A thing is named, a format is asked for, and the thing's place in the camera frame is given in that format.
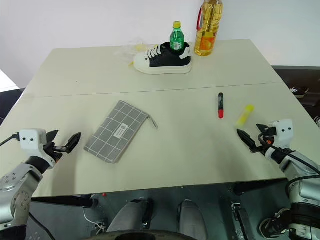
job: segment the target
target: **gray pants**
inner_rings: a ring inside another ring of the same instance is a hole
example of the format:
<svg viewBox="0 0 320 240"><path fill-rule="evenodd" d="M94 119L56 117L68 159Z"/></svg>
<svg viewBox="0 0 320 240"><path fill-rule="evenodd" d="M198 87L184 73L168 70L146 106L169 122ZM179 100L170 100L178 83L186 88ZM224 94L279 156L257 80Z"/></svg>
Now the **gray pants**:
<svg viewBox="0 0 320 240"><path fill-rule="evenodd" d="M129 202L115 216L107 232L141 230L146 201ZM196 240L207 240L207 228L198 206L184 200L178 207L178 232Z"/></svg>

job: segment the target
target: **red handle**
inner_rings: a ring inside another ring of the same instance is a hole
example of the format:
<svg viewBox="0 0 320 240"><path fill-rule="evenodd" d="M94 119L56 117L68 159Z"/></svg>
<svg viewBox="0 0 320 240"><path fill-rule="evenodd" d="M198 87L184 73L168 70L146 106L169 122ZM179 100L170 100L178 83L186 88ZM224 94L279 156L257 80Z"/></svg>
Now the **red handle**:
<svg viewBox="0 0 320 240"><path fill-rule="evenodd" d="M196 23L196 29L197 30L201 29L201 27L199 27L199 23L200 23L200 20L201 20L201 14L202 14L202 7L200 7L199 14L198 14L198 22Z"/></svg>

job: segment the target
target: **bottle label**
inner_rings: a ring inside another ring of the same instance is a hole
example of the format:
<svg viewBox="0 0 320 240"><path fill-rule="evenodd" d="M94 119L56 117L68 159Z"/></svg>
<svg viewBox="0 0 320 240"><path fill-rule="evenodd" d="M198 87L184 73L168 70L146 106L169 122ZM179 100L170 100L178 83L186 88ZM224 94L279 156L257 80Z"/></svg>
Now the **bottle label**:
<svg viewBox="0 0 320 240"><path fill-rule="evenodd" d="M173 50L180 50L180 49L182 49L181 42L174 41L173 42Z"/></svg>
<svg viewBox="0 0 320 240"><path fill-rule="evenodd" d="M214 48L217 32L204 31L202 33L200 50L211 50Z"/></svg>

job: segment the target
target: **white wall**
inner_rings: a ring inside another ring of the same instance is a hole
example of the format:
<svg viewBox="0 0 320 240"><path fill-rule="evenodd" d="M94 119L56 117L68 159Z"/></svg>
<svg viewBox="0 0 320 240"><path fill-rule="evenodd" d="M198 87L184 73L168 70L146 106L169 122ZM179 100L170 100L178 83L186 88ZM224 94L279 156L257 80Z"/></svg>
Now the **white wall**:
<svg viewBox="0 0 320 240"><path fill-rule="evenodd" d="M0 0L0 69L25 87L54 48L194 41L203 0ZM271 65L320 66L319 0L223 0L219 40L251 39Z"/></svg>

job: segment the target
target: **cooking oil bottle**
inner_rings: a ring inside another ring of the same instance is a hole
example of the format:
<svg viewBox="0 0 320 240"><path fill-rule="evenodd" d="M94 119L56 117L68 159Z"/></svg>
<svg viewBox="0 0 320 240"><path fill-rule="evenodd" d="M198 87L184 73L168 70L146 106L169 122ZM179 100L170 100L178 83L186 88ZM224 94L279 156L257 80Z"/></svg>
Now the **cooking oil bottle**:
<svg viewBox="0 0 320 240"><path fill-rule="evenodd" d="M212 53L219 22L222 17L223 4L221 0L204 0L198 15L197 33L194 52L199 56L208 56Z"/></svg>

